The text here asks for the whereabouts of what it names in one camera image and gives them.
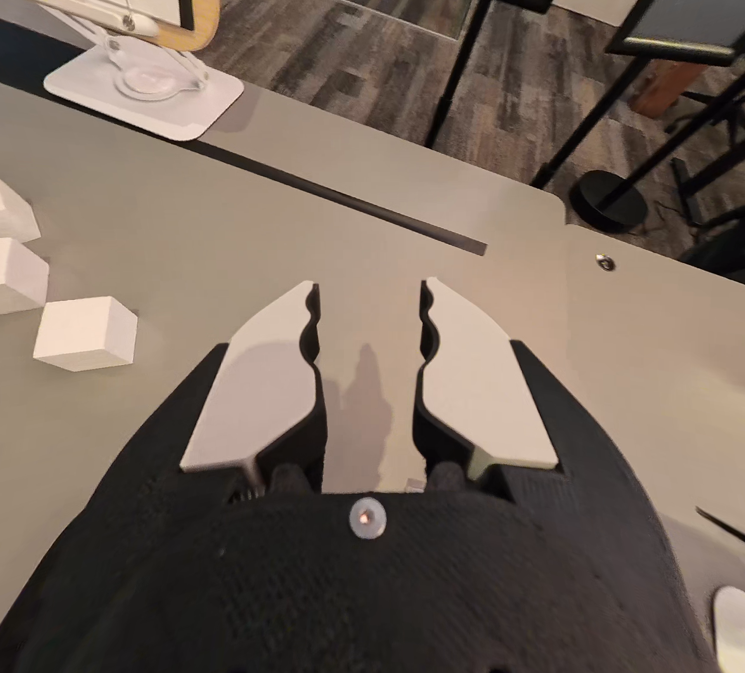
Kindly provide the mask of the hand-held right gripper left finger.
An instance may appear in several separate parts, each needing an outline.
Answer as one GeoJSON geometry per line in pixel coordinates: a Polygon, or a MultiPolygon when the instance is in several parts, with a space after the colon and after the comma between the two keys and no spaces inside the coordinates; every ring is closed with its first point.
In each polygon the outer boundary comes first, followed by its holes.
{"type": "Polygon", "coordinates": [[[320,490],[328,426],[320,370],[320,287],[303,281],[230,338],[181,458],[184,473],[239,469],[253,490],[276,467],[320,490]]]}

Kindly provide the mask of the black floor stand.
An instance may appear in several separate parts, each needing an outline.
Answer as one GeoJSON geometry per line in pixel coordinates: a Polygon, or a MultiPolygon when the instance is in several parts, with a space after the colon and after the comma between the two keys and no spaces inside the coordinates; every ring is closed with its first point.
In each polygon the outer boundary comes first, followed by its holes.
{"type": "Polygon", "coordinates": [[[572,210],[582,221],[604,233],[628,233],[642,225],[647,219],[648,208],[637,189],[638,183],[681,145],[722,115],[743,94],[743,90],[744,74],[740,74],[627,177],[600,170],[582,175],[569,193],[572,210]]]}

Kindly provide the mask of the wooden book stand white base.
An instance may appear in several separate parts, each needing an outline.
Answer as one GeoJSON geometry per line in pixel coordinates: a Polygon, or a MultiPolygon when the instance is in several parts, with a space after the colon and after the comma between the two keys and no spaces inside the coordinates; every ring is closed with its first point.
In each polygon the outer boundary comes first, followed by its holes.
{"type": "Polygon", "coordinates": [[[100,0],[25,0],[91,47],[33,48],[31,30],[2,29],[2,82],[90,109],[176,142],[202,136],[244,91],[194,56],[213,39],[220,0],[192,0],[194,30],[100,0]]]}

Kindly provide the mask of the white hard foam cube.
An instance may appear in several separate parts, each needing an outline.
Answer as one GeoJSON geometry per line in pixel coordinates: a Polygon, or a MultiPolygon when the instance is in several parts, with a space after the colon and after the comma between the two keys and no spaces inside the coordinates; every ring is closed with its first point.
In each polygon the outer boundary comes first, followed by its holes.
{"type": "Polygon", "coordinates": [[[137,325],[135,313],[111,296],[49,302],[33,359],[71,372],[132,364],[137,325]]]}
{"type": "Polygon", "coordinates": [[[1,238],[1,314],[42,308],[49,274],[43,258],[13,238],[1,238]]]}
{"type": "Polygon", "coordinates": [[[1,238],[25,244],[41,236],[31,205],[1,181],[1,238]]]}

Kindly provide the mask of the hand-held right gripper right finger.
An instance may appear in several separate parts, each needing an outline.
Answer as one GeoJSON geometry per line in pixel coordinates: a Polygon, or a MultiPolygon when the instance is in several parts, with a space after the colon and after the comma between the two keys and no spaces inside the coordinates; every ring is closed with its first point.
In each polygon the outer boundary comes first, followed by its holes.
{"type": "Polygon", "coordinates": [[[445,462],[472,482],[493,466],[555,470],[560,460],[508,333],[436,277],[422,281],[419,318],[414,445],[426,475],[445,462]]]}

